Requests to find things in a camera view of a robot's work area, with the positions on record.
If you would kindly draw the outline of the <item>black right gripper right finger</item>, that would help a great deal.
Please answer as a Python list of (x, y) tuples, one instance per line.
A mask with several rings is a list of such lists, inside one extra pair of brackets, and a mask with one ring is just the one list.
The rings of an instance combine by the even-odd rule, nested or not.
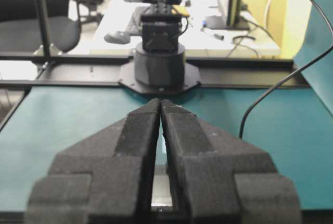
[(190, 223), (301, 223), (293, 182), (270, 154), (161, 102), (174, 208)]

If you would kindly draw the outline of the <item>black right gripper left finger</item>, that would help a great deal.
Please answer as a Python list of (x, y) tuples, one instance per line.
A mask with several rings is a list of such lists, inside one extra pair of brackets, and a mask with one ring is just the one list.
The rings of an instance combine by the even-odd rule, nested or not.
[(147, 223), (159, 100), (60, 151), (37, 181), (25, 223)]

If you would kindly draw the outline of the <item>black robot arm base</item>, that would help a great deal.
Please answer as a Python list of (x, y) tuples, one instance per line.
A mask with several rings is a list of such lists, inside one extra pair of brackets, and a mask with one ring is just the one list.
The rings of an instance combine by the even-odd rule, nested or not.
[(187, 27), (184, 16), (173, 8), (182, 0), (142, 0), (149, 9), (140, 17), (142, 41), (133, 61), (121, 66), (126, 86), (146, 95), (175, 95), (198, 86), (198, 68), (186, 62), (185, 47), (178, 38)]

